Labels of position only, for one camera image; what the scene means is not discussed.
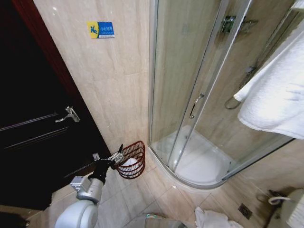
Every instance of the red basket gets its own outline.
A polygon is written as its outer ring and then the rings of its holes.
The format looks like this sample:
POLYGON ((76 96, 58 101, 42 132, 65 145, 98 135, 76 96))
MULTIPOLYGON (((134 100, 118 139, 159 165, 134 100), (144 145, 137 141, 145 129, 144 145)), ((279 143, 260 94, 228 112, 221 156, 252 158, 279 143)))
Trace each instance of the red basket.
POLYGON ((136 177, 139 177, 146 165, 144 159, 144 143, 142 141, 133 143, 132 145, 124 148, 122 153, 124 155, 123 160, 115 166, 119 172, 119 175, 126 179, 134 179, 136 177), (129 158, 135 158, 137 162, 132 165, 123 166, 122 164, 129 160, 129 158))

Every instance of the beige floor tile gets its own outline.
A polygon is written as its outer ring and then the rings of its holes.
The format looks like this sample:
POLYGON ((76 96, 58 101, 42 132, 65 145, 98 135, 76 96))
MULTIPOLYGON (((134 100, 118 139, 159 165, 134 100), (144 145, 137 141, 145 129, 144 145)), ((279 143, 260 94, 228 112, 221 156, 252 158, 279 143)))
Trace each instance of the beige floor tile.
POLYGON ((248 220, 245 217, 242 217, 239 221, 238 224, 242 225, 244 228, 263 228, 265 227, 265 224, 260 224, 258 219, 256 219, 255 216, 251 216, 251 218, 248 220))
POLYGON ((223 213, 225 215, 228 215, 228 213, 222 208, 222 206, 215 200, 215 198, 212 195, 209 195, 199 206, 202 210, 212 210, 218 213, 223 213))
POLYGON ((53 192, 52 194, 52 203, 57 202, 58 200, 61 200, 65 196, 71 194, 73 191, 75 191, 71 185, 66 185, 63 188, 53 192))
POLYGON ((187 220, 193 210, 177 188, 170 188, 157 199, 157 203, 168 219, 187 220))
POLYGON ((28 218, 29 220, 29 227, 28 228, 43 228, 44 221, 43 221, 43 211, 37 213, 36 215, 28 218))
POLYGON ((42 216, 45 224, 47 224, 46 227, 54 227, 58 217, 62 214, 63 211, 63 200, 52 203, 47 209, 45 209, 42 216))
POLYGON ((145 210, 143 210, 142 214, 154 214, 154 215, 163 216, 162 210, 158 206, 156 201, 154 201, 145 210))
POLYGON ((162 173, 162 171, 158 168, 155 168, 143 175, 144 180, 156 199, 169 190, 172 186, 171 181, 164 175, 165 174, 162 173))
POLYGON ((108 200, 121 190, 120 181, 118 180, 120 178, 122 177, 119 176, 116 170, 111 170, 107 173, 105 184, 102 188, 100 203, 108 200))
POLYGON ((269 218, 272 207, 268 203, 268 196, 246 177, 238 174, 232 177, 228 184, 226 189, 230 188, 230 190, 236 192, 238 199, 252 211, 260 223, 264 223, 269 218))
POLYGON ((148 150, 146 151, 145 154, 145 161, 146 161, 146 165, 143 174, 148 173, 149 171, 151 171, 156 167, 156 163, 155 163, 156 161, 154 160, 154 158, 152 157, 152 155, 148 150))
POLYGON ((195 224, 195 213, 193 212, 190 217, 187 219, 187 221, 185 221, 187 223, 189 223, 190 225, 192 225, 193 227, 196 227, 195 224))
POLYGON ((137 177, 137 178, 134 178, 134 179, 126 179, 126 178, 123 178, 122 176, 119 175, 119 172, 118 171, 114 171, 113 172, 116 177, 117 177, 117 180, 118 180, 118 183, 119 183, 119 188, 120 190, 123 190, 125 189, 127 186, 129 186, 130 184, 132 184, 133 182, 135 182, 138 178, 140 178, 141 176, 137 177))
POLYGON ((143 177, 123 189, 122 194, 132 219, 155 201, 143 177))
POLYGON ((77 192, 73 192, 69 195, 67 195, 66 197, 64 197, 62 199, 63 201, 63 209, 65 210, 68 206, 72 205, 73 203, 76 203, 77 201, 79 201, 79 199, 77 199, 77 192))
POLYGON ((235 190, 235 187, 226 182, 223 186, 214 190, 211 195, 225 210, 226 215, 230 220, 239 220, 242 214, 238 211, 238 207, 243 200, 241 194, 235 190))
POLYGON ((121 192, 118 192, 98 207, 100 228, 122 228, 130 221, 131 216, 121 192))
POLYGON ((181 194, 185 197, 186 201, 190 204, 193 210, 196 207, 198 207, 211 193, 207 191, 201 193, 192 193, 192 192, 184 191, 182 189, 179 190, 181 194))

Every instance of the white towel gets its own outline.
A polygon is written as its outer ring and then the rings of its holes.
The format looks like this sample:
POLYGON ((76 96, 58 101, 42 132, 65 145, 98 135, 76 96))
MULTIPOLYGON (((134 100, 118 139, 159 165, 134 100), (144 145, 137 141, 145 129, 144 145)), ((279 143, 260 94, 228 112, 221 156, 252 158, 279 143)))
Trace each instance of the white towel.
POLYGON ((234 98, 248 127, 304 139, 304 21, 234 98))
POLYGON ((234 221, 228 221, 228 217, 224 214, 202 210, 200 207, 195 209, 195 218, 197 228, 243 228, 234 221))

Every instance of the wall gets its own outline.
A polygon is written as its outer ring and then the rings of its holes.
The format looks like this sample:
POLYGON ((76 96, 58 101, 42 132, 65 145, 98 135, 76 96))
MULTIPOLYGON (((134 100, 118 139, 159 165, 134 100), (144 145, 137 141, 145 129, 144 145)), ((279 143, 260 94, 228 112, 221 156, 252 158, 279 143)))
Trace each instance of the wall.
MULTIPOLYGON (((237 118, 240 106, 228 110, 225 108, 225 102, 238 91, 240 82, 246 76, 246 69, 255 63, 292 3, 293 0, 283 0, 279 4, 276 0, 253 0, 246 20, 256 19, 258 23, 250 29, 249 33, 240 33, 237 36, 197 124, 198 132, 235 160, 251 154, 277 136, 275 133, 255 131, 243 125, 237 118)), ((236 9, 228 9, 228 15, 235 14, 236 9)), ((216 44, 218 49, 222 48, 222 43, 218 39, 216 44)), ((205 91, 208 84, 205 75, 209 73, 209 69, 201 73, 198 86, 200 91, 196 92, 195 97, 199 92, 205 91)))
POLYGON ((294 140, 242 174, 264 192, 271 189, 288 194, 294 188, 303 188, 303 148, 304 140, 294 140))
POLYGON ((180 126, 219 3, 219 0, 158 3, 152 142, 180 126))
POLYGON ((110 152, 146 141, 149 0, 34 3, 110 152), (91 39, 90 20, 113 22, 115 38, 91 39))

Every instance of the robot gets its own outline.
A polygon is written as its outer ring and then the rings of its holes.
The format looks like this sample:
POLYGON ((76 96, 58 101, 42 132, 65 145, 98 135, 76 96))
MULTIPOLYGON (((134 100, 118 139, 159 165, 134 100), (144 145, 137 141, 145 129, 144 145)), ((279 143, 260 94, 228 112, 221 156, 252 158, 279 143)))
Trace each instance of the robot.
POLYGON ((80 200, 59 216, 55 228, 94 228, 98 217, 98 202, 105 184, 106 172, 124 158, 123 145, 119 151, 107 159, 97 158, 97 166, 88 177, 75 176, 70 185, 77 191, 80 200))

